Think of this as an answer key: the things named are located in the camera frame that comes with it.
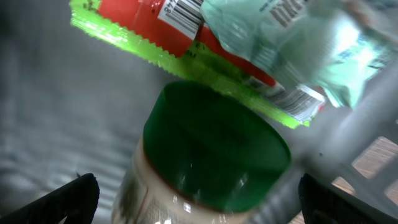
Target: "gray surface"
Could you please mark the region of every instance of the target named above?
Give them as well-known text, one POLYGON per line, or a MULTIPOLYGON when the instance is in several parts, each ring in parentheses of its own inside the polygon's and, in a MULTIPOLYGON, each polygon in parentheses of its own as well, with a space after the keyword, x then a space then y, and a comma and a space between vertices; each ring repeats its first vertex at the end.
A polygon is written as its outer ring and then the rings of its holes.
MULTIPOLYGON (((1 11, 11 30, 0 36, 0 215, 66 184, 76 172, 92 172, 101 188, 95 223, 110 223, 145 120, 162 87, 176 78, 70 27, 66 0, 0 0, 1 11)), ((355 112, 328 105, 310 128, 270 121, 291 147, 294 164, 254 221, 286 223, 297 214, 304 170, 325 182, 340 175, 360 199, 398 214, 382 194, 397 178, 394 166, 376 176, 383 186, 369 184, 350 166, 378 136, 398 142, 397 84, 391 69, 370 83, 355 112)))

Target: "bottle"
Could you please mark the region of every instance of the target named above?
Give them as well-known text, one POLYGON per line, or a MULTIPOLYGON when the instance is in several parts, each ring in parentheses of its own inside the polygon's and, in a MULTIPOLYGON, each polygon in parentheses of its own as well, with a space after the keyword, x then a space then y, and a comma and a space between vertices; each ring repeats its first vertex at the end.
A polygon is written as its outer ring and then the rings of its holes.
POLYGON ((288 168, 262 118, 195 82, 167 85, 114 204, 113 224, 244 223, 288 168))

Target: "teal plastic package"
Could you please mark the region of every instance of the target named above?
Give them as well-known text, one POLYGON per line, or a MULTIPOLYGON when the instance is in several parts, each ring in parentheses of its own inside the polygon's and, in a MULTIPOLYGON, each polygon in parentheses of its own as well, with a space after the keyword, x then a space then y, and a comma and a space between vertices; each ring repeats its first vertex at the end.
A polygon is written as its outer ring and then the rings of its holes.
POLYGON ((206 0, 201 9, 228 52, 286 89, 323 87, 335 107, 355 108, 366 82, 396 55, 398 35, 361 0, 206 0))

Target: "green lid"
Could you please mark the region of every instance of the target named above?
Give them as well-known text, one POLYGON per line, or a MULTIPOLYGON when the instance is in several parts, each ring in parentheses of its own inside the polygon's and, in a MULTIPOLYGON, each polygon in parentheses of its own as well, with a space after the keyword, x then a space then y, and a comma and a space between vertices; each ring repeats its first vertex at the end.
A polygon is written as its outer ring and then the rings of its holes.
POLYGON ((255 207, 290 164, 286 143, 262 118, 189 81, 163 89, 144 128, 144 152, 182 195, 231 212, 255 207))

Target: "white barcode label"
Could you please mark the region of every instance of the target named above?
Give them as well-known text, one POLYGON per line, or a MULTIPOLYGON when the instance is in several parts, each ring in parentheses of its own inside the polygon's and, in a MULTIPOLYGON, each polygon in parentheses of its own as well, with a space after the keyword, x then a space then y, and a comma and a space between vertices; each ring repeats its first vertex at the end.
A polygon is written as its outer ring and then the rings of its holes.
POLYGON ((166 0, 158 19, 168 23, 193 40, 203 22, 200 12, 202 3, 203 0, 166 0))
POLYGON ((300 122, 310 121, 326 103, 323 95, 305 85, 299 85, 297 89, 287 91, 280 84, 269 87, 254 77, 251 77, 247 84, 259 91, 262 97, 300 122))
POLYGON ((269 12, 271 18, 287 28, 304 9, 306 2, 307 0, 268 0, 260 11, 269 12))

